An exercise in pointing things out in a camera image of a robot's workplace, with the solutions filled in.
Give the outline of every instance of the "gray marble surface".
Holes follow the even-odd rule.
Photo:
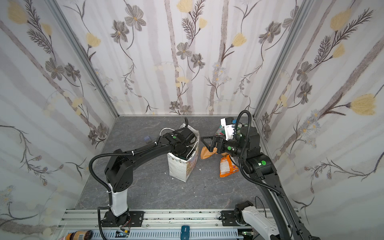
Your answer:
[[[189,125],[199,130],[200,136],[214,135],[222,117],[188,117]],[[119,117],[110,133],[102,153],[123,151],[145,145],[144,137],[153,139],[164,127],[178,129],[184,117]],[[128,189],[130,209],[232,209],[235,204],[259,196],[267,204],[254,184],[236,172],[219,177],[220,154],[197,160],[187,182],[172,179],[169,175],[167,156],[159,156],[134,171],[133,184]],[[105,180],[104,169],[109,158],[94,164],[95,173]],[[96,209],[108,204],[106,189],[92,177],[89,178],[76,209]],[[257,199],[257,207],[262,207]]]

